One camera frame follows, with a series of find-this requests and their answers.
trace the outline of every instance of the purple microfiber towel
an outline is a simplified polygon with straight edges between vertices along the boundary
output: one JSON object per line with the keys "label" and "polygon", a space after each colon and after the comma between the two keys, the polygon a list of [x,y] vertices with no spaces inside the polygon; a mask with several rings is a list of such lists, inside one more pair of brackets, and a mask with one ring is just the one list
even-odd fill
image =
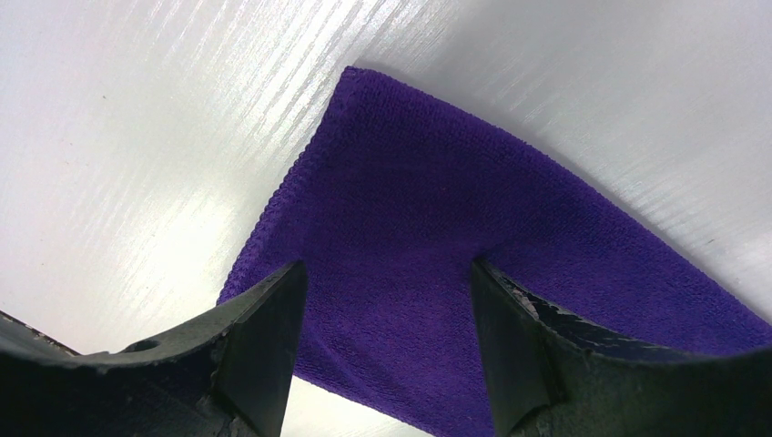
{"label": "purple microfiber towel", "polygon": [[543,153],[352,67],[219,301],[303,259],[301,378],[437,436],[493,435],[469,294],[480,255],[642,340],[711,354],[772,342],[764,321]]}

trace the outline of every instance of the white textured surface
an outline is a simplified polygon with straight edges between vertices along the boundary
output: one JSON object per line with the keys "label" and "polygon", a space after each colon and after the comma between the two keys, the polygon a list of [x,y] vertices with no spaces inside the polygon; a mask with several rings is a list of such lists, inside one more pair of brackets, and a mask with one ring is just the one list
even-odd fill
{"label": "white textured surface", "polygon": [[92,352],[211,307],[359,63],[530,141],[770,319],[769,28],[768,2],[0,1],[0,308]]}
{"label": "white textured surface", "polygon": [[423,431],[295,378],[281,437],[429,437]]}

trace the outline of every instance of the small hole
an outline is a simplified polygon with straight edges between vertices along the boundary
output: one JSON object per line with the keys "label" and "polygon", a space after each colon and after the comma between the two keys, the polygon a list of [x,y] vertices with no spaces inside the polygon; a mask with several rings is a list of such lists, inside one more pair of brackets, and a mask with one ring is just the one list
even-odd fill
{"label": "small hole", "polygon": [[129,345],[123,352],[124,353],[130,353],[130,352],[141,352],[141,351],[149,351],[153,348],[155,348],[158,344],[155,340],[140,340],[132,345]]}

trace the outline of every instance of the towel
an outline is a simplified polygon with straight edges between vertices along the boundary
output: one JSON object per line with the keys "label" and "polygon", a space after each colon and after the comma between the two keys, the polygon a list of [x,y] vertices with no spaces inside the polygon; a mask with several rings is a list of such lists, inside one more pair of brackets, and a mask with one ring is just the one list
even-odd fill
{"label": "towel", "polygon": [[493,435],[469,293],[481,255],[642,340],[717,355],[772,342],[764,321],[545,154],[353,67],[219,301],[302,259],[298,376],[433,435]]}

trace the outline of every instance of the black plastic bracket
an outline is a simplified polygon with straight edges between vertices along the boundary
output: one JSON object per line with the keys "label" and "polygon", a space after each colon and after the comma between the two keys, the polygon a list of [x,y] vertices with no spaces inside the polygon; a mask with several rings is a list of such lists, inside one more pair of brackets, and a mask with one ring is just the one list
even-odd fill
{"label": "black plastic bracket", "polygon": [[716,358],[596,325],[484,260],[472,305],[496,436],[772,435],[772,350]]}
{"label": "black plastic bracket", "polygon": [[0,435],[279,437],[306,288],[290,264],[116,354],[0,318]]}

